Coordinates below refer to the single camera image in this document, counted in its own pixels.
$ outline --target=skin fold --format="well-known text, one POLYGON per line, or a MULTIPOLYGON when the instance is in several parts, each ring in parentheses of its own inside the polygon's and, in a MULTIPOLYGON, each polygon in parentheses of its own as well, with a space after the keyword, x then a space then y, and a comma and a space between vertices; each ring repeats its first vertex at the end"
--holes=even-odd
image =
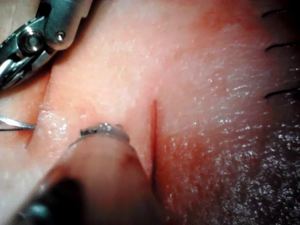
MULTIPOLYGON (((269 0, 105 0, 75 43, 0 114, 36 123, 0 134, 0 221, 81 128, 120 123, 170 224, 299 222, 300 76, 289 4, 269 0)), ((38 1, 2 1, 4 40, 38 1)))

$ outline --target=surgical needle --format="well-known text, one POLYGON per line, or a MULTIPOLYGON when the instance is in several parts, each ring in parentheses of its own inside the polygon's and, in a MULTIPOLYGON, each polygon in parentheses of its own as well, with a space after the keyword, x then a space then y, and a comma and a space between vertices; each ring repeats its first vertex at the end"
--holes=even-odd
POLYGON ((0 121, 12 126, 12 128, 0 128, 0 131, 34 130, 36 127, 35 125, 21 123, 4 116, 0 116, 0 121))

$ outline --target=red incision line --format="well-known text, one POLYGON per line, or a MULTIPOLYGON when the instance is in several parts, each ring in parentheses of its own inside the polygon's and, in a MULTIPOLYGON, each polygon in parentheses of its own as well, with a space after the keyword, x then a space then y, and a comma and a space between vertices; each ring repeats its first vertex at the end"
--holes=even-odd
POLYGON ((151 159, 152 159, 152 176, 151 176, 151 187, 152 192, 156 193, 156 151, 157 151, 157 101, 154 100, 151 107, 151 131, 150 131, 150 144, 151 144, 151 159))

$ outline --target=pink skin surface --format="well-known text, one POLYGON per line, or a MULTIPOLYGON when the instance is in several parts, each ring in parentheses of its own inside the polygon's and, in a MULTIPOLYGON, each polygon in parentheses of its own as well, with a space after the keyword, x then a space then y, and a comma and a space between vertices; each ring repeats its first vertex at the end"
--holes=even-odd
MULTIPOLYGON (((34 16, 38 1, 0 6, 4 40, 34 16)), ((275 0, 93 5, 79 38, 53 65, 1 94, 1 115, 37 128, 0 135, 0 220, 81 128, 99 122, 123 125, 179 224, 227 224, 227 217, 251 224, 272 213, 270 205, 279 212, 277 202, 297 191, 289 181, 299 178, 299 105, 291 95, 264 96, 296 86, 300 76, 291 68, 299 58, 296 48, 264 51, 296 33, 282 22, 289 16, 261 15, 282 6, 275 0)), ((283 212, 286 219, 298 215, 292 199, 297 207, 283 212)))

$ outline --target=metal instrument jaw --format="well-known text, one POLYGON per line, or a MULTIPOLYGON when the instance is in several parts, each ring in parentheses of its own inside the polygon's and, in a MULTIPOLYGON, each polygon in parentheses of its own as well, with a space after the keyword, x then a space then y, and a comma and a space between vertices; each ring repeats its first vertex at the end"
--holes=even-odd
POLYGON ((36 17, 0 45, 0 90, 31 77, 72 44, 92 0, 41 0, 36 17))

